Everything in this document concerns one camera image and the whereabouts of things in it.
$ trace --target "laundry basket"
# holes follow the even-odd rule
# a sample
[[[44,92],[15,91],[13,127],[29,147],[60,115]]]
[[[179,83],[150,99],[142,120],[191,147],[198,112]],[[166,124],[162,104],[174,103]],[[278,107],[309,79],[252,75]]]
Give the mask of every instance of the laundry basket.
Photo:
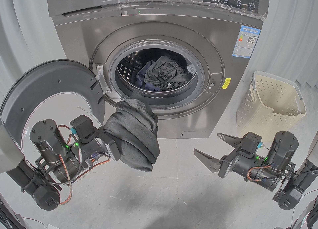
[[[236,124],[240,137],[253,132],[263,141],[272,141],[278,131],[287,131],[305,115],[305,103],[295,83],[255,71],[236,112]]]

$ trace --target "yellow warning sticker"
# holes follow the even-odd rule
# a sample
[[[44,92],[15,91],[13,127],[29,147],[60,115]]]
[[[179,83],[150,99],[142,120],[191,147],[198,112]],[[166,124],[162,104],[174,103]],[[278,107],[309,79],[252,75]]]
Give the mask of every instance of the yellow warning sticker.
[[[222,86],[222,88],[226,89],[228,85],[230,84],[231,78],[225,78],[225,82]]]

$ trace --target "dark clothing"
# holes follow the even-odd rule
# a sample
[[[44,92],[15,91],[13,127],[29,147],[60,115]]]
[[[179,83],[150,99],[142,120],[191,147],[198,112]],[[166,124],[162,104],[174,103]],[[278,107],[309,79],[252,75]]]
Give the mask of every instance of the dark clothing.
[[[141,70],[139,70],[138,74],[136,75],[137,80],[135,82],[135,85],[139,88],[148,89],[151,91],[160,91],[160,87],[156,87],[152,83],[144,83],[146,71],[152,64],[154,64],[153,60],[148,61],[147,64],[143,68],[141,68]]]
[[[129,99],[116,104],[116,112],[103,128],[115,140],[123,163],[152,171],[160,153],[157,123],[158,117],[145,98],[134,91]]]
[[[145,83],[152,83],[160,90],[179,88],[192,79],[192,74],[185,70],[173,59],[161,56],[146,71]]]

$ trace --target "play/pause button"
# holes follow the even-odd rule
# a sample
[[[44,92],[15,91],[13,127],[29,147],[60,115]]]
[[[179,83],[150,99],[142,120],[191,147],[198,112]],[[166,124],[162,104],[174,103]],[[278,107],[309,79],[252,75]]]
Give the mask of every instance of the play/pause button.
[[[248,4],[248,7],[249,7],[251,10],[253,10],[253,9],[255,8],[255,5],[254,5],[253,2],[251,2],[251,3]]]

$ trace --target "concrete floor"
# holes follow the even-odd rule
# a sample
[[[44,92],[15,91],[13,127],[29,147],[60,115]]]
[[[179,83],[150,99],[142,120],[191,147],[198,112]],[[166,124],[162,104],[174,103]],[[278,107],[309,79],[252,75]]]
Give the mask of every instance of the concrete floor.
[[[193,155],[193,148],[216,158],[232,150],[216,136],[219,132],[237,135],[236,110],[248,86],[249,83],[240,82],[209,138],[159,139],[161,153],[151,173],[133,170],[120,161],[111,161],[74,184],[70,203],[54,211],[38,208],[5,173],[0,175],[0,192],[16,213],[60,229],[287,228],[291,225],[292,210],[281,210],[272,201],[276,190],[269,192],[245,182],[235,173],[221,179],[217,174],[211,174]],[[300,143],[292,160],[296,168],[305,159],[318,130],[318,89],[308,85],[300,89],[307,116],[290,130]],[[265,155],[267,150],[262,148],[258,153]],[[316,180],[307,192],[318,188],[317,183]],[[317,194],[318,191],[301,200],[294,219]],[[61,199],[67,195],[66,188]],[[29,224],[34,229],[43,228],[33,221]]]

